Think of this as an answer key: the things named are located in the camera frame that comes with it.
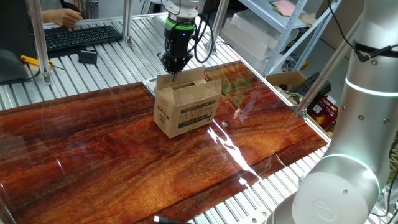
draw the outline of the wooden table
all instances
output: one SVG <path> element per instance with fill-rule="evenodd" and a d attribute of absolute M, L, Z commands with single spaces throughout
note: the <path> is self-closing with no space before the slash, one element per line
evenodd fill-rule
<path fill-rule="evenodd" d="M 0 198 L 17 223 L 187 221 L 326 142 L 241 62 L 214 121 L 169 139 L 135 83 L 0 112 Z"/>

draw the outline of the box flap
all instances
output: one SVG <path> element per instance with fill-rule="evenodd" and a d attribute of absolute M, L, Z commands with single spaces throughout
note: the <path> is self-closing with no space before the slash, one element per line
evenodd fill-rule
<path fill-rule="evenodd" d="M 174 103 L 184 105 L 218 95 L 221 95 L 221 79 L 175 90 Z"/>
<path fill-rule="evenodd" d="M 166 87 L 175 86 L 202 79 L 203 77 L 205 77 L 205 66 L 182 71 L 178 73 L 175 77 L 176 78 L 173 82 L 172 76 L 169 74 L 158 75 L 156 83 L 157 89 L 161 90 Z"/>

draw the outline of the person's hand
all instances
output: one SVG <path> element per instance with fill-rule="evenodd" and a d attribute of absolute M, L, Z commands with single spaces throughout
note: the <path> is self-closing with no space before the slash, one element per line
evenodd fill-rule
<path fill-rule="evenodd" d="M 54 22 L 60 26 L 72 28 L 80 20 L 82 20 L 81 13 L 71 9 L 56 9 L 42 12 L 43 22 Z"/>

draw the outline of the red package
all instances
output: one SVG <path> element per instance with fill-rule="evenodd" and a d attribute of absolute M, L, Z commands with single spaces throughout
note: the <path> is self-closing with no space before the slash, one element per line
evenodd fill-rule
<path fill-rule="evenodd" d="M 325 131 L 329 131 L 336 123 L 338 107 L 335 103 L 336 101 L 331 96 L 324 96 L 308 111 L 308 115 Z"/>

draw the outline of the yellow tool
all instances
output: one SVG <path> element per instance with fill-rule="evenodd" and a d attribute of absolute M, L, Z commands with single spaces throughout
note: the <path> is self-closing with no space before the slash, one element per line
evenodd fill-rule
<path fill-rule="evenodd" d="M 28 56 L 25 56 L 25 55 L 21 56 L 21 60 L 23 62 L 32 64 L 32 65 L 39 65 L 39 61 L 38 60 L 36 60 L 34 58 L 31 58 L 31 57 L 28 57 Z M 50 66 L 50 69 L 51 69 L 54 66 L 54 63 L 52 61 L 49 61 L 49 66 Z"/>

